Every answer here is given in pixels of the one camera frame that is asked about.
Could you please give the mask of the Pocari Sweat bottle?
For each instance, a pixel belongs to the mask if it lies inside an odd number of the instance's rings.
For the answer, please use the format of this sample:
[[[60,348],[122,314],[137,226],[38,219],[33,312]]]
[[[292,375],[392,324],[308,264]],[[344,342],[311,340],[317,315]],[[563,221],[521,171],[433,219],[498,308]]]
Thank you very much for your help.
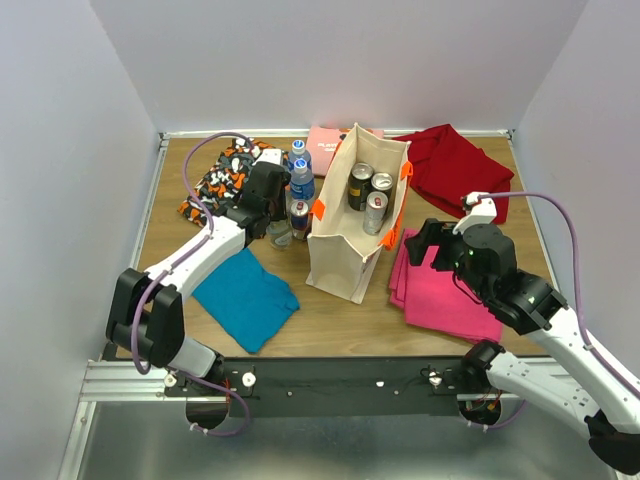
[[[315,178],[308,162],[303,158],[295,160],[290,181],[291,197],[312,206],[315,197]]]
[[[303,159],[307,163],[307,168],[312,170],[312,157],[310,152],[306,149],[306,144],[302,139],[296,139],[291,144],[291,150],[288,153],[287,165],[291,172],[294,171],[295,161]]]

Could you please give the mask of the dark can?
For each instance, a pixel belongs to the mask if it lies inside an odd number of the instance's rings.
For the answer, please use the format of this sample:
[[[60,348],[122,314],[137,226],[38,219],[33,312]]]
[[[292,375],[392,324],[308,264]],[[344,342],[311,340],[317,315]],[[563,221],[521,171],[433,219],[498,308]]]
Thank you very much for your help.
[[[348,203],[353,210],[363,211],[366,208],[373,175],[374,169],[369,164],[357,162],[353,165],[348,180]]]

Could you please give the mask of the beige canvas tote bag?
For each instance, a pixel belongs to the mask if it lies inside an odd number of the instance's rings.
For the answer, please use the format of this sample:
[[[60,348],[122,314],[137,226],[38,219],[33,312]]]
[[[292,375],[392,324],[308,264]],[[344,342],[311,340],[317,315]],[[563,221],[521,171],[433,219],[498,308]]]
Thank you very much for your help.
[[[379,138],[359,125],[346,134],[311,208],[309,285],[356,304],[363,301],[381,251],[393,249],[400,238],[413,175],[409,147],[408,142]],[[365,213],[348,204],[348,179],[358,162],[392,178],[390,205],[381,230],[373,235],[363,229]]]

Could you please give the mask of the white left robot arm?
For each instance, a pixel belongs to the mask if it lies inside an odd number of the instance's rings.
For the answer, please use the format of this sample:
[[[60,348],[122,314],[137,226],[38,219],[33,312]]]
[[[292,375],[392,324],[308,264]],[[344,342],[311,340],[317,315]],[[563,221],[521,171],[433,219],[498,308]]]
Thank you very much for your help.
[[[165,260],[119,275],[106,338],[149,366],[179,370],[201,395],[214,393],[223,357],[185,333],[183,301],[224,261],[264,237],[285,218],[285,187],[291,174],[281,165],[257,162],[239,197],[219,207],[193,238]]]

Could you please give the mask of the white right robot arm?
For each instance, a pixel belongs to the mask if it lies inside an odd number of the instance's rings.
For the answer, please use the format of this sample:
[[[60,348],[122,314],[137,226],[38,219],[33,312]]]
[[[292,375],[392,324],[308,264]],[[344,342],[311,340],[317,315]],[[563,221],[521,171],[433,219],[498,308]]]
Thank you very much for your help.
[[[515,394],[574,427],[606,465],[626,475],[639,472],[639,381],[620,364],[612,371],[596,354],[597,343],[580,332],[576,312],[543,278],[517,266],[513,241],[493,224],[458,232],[450,223],[425,221],[404,242],[411,265],[431,264],[462,281],[502,324],[529,338],[576,381],[575,387],[534,372],[496,342],[483,340],[463,357],[460,379],[469,390],[489,385]]]

